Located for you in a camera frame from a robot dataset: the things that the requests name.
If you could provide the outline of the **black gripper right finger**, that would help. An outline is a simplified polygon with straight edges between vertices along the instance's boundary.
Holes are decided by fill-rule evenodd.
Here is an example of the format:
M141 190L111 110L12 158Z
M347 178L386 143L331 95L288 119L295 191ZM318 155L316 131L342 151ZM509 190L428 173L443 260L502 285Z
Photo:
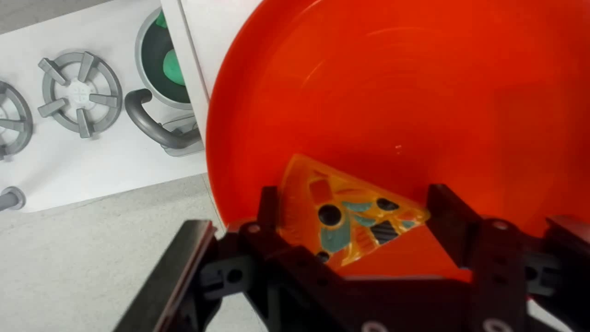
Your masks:
M428 228L461 269L472 269L480 254L485 219L447 184L430 184Z

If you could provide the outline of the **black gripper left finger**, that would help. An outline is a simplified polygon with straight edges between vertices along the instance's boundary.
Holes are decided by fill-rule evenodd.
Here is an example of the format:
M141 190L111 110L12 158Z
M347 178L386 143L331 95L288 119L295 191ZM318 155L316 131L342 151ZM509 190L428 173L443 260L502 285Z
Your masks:
M214 232L207 219L185 221L113 332L172 332Z

